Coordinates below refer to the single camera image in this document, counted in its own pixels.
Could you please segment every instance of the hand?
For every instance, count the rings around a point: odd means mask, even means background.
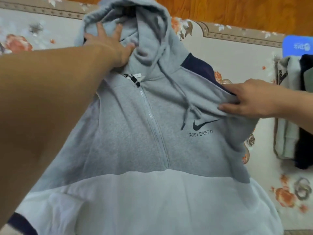
[[[223,86],[236,94],[240,103],[221,104],[218,108],[227,113],[250,118],[279,118],[288,104],[291,91],[282,86],[255,79]]]
[[[84,37],[87,39],[84,45],[102,45],[112,51],[113,64],[115,68],[124,66],[135,49],[135,44],[130,43],[126,47],[120,44],[119,39],[122,34],[123,26],[118,24],[111,37],[106,35],[101,22],[97,22],[98,36],[85,33]]]

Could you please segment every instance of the brown decorative border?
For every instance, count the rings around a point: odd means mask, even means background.
[[[60,16],[73,19],[83,19],[84,15],[97,9],[97,5],[90,5],[86,11],[78,2],[62,0],[53,7],[44,0],[0,0],[0,8],[16,11],[26,11],[44,15]],[[242,43],[259,44],[281,47],[283,34],[271,35],[265,38],[265,33],[258,30],[225,27],[222,31],[214,23],[196,22],[202,29],[203,37],[237,41]],[[313,230],[287,230],[284,235],[313,235]]]
[[[229,41],[236,41],[241,43],[251,43],[264,46],[278,47],[281,48],[284,40],[284,34],[269,33],[270,36],[265,38],[266,33],[259,30],[242,29],[239,27],[231,27],[231,29],[224,27],[223,30],[219,31],[218,26],[214,23],[199,22],[196,23],[201,27],[203,37],[213,39],[223,39]]]

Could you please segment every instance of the navy blue stripe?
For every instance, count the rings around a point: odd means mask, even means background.
[[[14,213],[7,223],[23,235],[38,235],[28,220],[19,213]]]
[[[205,79],[208,79],[211,83],[215,84],[216,86],[228,92],[229,94],[235,95],[230,91],[226,90],[225,87],[223,87],[223,85],[221,85],[215,80],[213,68],[209,64],[202,61],[201,59],[196,58],[191,53],[184,60],[181,67],[186,68],[189,71],[192,71],[204,77]]]

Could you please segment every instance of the nike swoosh logo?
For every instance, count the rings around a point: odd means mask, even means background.
[[[194,122],[194,125],[193,125],[193,128],[195,131],[198,131],[199,129],[201,129],[204,125],[206,124],[209,124],[209,123],[212,123],[212,122],[215,122],[217,120],[212,120],[212,121],[209,121],[209,122],[204,122],[203,124],[199,124],[199,125],[196,125],[195,122]]]

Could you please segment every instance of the wood grain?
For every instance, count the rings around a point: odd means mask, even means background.
[[[96,4],[99,0],[72,0]],[[156,0],[172,16],[313,36],[313,0]]]

